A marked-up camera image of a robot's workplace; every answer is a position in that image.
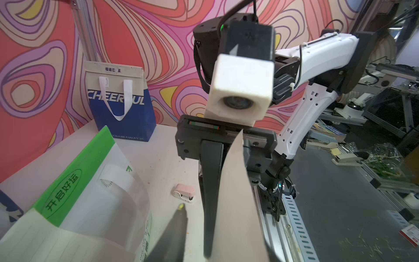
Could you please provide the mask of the blue white paper bag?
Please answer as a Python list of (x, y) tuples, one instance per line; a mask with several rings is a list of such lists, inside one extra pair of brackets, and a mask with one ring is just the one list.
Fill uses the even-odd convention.
[(18, 205), (16, 205), (3, 191), (0, 191), (0, 201), (0, 235), (1, 238), (3, 238), (3, 236), (14, 225), (14, 223), (24, 215), (24, 211)]

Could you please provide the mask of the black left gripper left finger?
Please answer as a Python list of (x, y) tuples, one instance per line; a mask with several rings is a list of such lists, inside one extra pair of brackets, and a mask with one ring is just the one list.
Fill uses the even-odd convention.
[(160, 239), (145, 262), (182, 262), (184, 259), (188, 217), (184, 204), (176, 209)]

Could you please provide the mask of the green white paper bag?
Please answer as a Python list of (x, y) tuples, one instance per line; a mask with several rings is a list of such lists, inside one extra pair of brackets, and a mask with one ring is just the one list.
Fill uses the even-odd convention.
[(142, 262), (148, 254), (149, 209), (144, 183), (104, 127), (30, 210), (61, 229), (109, 241)]

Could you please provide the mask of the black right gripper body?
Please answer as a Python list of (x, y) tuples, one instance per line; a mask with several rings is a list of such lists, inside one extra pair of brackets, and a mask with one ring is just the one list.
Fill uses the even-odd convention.
[(229, 148), (239, 132), (243, 132), (243, 139), (250, 143), (247, 170), (264, 173), (278, 144), (276, 133), (265, 129), (182, 115), (175, 135), (178, 155), (182, 159), (198, 160), (202, 141), (221, 143)]

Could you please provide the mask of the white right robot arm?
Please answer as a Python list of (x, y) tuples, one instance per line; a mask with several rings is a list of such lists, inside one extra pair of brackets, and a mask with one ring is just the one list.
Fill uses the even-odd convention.
[(261, 219), (285, 214), (297, 149), (321, 113), (357, 85), (376, 36), (327, 28), (277, 51), (272, 26), (233, 11), (197, 25), (193, 36), (208, 100), (203, 117), (181, 116), (175, 139), (179, 156), (200, 164), (204, 257), (275, 260)]

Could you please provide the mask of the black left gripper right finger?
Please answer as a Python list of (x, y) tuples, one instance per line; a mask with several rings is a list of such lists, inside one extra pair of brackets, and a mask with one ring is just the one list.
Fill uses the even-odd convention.
[(274, 252), (274, 250), (266, 243), (266, 250), (267, 250), (267, 254), (269, 257), (269, 261), (270, 262), (281, 262), (281, 260), (277, 257), (276, 253)]

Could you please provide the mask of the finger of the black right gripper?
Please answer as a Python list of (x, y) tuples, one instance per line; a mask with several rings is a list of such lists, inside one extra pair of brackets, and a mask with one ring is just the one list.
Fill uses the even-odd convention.
[(204, 256), (210, 257), (215, 235), (218, 194), (223, 166), (224, 145), (203, 140), (201, 142), (201, 197), (204, 208)]

